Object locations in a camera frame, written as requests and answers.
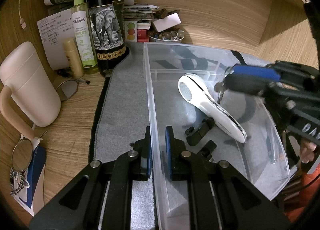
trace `device handle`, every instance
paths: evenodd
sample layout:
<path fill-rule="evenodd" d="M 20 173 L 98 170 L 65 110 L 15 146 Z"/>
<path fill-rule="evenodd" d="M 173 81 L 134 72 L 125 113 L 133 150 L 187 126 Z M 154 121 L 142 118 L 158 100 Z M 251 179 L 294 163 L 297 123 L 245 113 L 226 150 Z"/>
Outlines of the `device handle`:
<path fill-rule="evenodd" d="M 28 126 L 9 105 L 9 98 L 11 97 L 11 94 L 12 91 L 10 87 L 5 85 L 0 92 L 0 112 L 3 117 L 22 135 L 33 140 L 35 138 L 35 131 Z"/>

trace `transparent plastic box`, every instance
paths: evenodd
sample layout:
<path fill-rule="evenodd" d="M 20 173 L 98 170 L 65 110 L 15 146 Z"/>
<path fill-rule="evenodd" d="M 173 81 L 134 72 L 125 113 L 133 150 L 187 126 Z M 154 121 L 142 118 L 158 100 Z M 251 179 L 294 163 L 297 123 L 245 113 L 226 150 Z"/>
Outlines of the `transparent plastic box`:
<path fill-rule="evenodd" d="M 248 64 L 266 62 L 242 54 Z M 205 117 L 186 102 L 178 91 L 178 80 L 185 73 L 199 75 L 217 100 L 214 85 L 223 79 L 225 69 L 238 63 L 230 50 L 184 44 L 144 43 L 149 119 L 153 157 L 156 206 L 160 229 L 189 229 L 186 181 L 171 181 L 168 176 L 165 128 L 173 127 L 176 139 L 197 153 L 209 140 L 217 144 L 214 162 L 229 161 L 268 199 L 273 199 L 290 179 L 283 145 L 274 122 L 259 98 L 226 91 L 221 105 L 242 125 L 248 141 L 241 144 L 214 126 L 196 145 L 186 142 L 185 130 L 197 127 Z"/>

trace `black mat edge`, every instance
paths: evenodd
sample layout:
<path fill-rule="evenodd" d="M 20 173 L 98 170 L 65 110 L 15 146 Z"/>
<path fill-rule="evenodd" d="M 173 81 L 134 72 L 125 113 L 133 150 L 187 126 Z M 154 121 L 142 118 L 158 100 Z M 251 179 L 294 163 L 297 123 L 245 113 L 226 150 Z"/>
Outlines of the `black mat edge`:
<path fill-rule="evenodd" d="M 95 149 L 95 138 L 96 138 L 96 132 L 97 132 L 97 126 L 99 123 L 99 119 L 101 116 L 103 104 L 104 104 L 104 99 L 106 97 L 107 91 L 108 91 L 108 86 L 110 82 L 110 76 L 106 77 L 104 80 L 103 88 L 98 100 L 97 108 L 94 113 L 94 119 L 93 119 L 93 124 L 91 128 L 91 138 L 90 138 L 90 144 L 89 144 L 89 154 L 88 154 L 88 160 L 89 163 L 93 161 L 94 159 L 94 149 Z"/>

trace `white handheld device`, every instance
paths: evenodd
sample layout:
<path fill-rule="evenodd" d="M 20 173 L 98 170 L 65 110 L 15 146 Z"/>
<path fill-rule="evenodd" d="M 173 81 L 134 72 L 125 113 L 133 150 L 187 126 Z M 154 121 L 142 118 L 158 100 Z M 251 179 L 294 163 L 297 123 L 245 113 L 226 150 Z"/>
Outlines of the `white handheld device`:
<path fill-rule="evenodd" d="M 247 141 L 247 133 L 242 126 L 210 95 L 203 79 L 195 74 L 185 74 L 178 81 L 182 97 L 212 117 L 215 124 L 238 142 Z"/>

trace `elephant illustration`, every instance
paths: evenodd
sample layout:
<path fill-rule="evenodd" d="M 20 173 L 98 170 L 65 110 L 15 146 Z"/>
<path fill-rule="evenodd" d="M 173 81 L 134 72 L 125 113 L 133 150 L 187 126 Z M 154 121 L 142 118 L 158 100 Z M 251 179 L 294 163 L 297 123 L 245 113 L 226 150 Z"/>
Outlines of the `elephant illustration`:
<path fill-rule="evenodd" d="M 115 30 L 118 33 L 118 41 L 121 40 L 120 26 L 116 17 L 116 14 L 112 10 L 101 11 L 98 15 L 92 14 L 91 21 L 94 25 L 94 30 L 97 33 L 97 37 L 100 41 L 100 47 L 104 47 L 104 33 L 107 33 L 109 39 L 109 45 L 114 43 L 112 39 L 112 31 Z"/>

